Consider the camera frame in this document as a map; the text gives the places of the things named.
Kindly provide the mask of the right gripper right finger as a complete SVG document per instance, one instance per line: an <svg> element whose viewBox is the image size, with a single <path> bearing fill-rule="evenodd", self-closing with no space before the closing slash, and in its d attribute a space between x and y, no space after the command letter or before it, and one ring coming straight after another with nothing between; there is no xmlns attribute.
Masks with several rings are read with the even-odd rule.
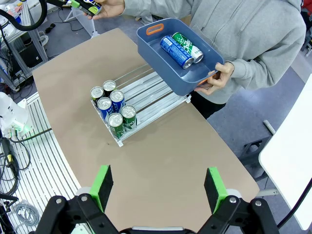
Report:
<svg viewBox="0 0 312 234"><path fill-rule="evenodd" d="M228 194L216 167L207 169L204 188L212 215L199 229L199 234L224 234L230 226L243 234L278 234L279 230L266 200L246 202Z"/></svg>

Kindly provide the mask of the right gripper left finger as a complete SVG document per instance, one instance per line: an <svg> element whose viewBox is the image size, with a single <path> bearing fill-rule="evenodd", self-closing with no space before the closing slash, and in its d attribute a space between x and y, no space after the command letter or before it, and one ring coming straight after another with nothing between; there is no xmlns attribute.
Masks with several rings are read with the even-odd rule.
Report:
<svg viewBox="0 0 312 234"><path fill-rule="evenodd" d="M104 213L113 183L110 165L102 165L89 192L70 200L60 195L51 197L36 233L70 234L77 224L88 224L94 234L118 234Z"/></svg>

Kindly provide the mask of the person's right hand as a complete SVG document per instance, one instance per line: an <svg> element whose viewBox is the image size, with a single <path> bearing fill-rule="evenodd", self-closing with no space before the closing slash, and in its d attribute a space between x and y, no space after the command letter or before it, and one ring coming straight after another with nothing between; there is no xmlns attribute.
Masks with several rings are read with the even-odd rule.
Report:
<svg viewBox="0 0 312 234"><path fill-rule="evenodd" d="M97 15L93 17L90 15L87 15L86 13L83 13L83 15L87 16L89 20L91 19L98 20L101 18L112 18L112 17L122 14L125 9L124 0L95 0L95 2L99 3L102 6L102 9Z"/></svg>

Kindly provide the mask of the person's left hand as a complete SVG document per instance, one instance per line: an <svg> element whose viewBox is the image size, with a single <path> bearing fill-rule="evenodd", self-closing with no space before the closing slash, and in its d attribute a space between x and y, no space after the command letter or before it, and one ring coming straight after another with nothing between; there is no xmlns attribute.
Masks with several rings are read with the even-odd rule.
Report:
<svg viewBox="0 0 312 234"><path fill-rule="evenodd" d="M195 92L202 92L205 95L211 95L213 92L225 87L229 81L233 71L234 65L230 62L224 64L217 63L215 65L216 74L210 75L205 83L194 89Z"/></svg>

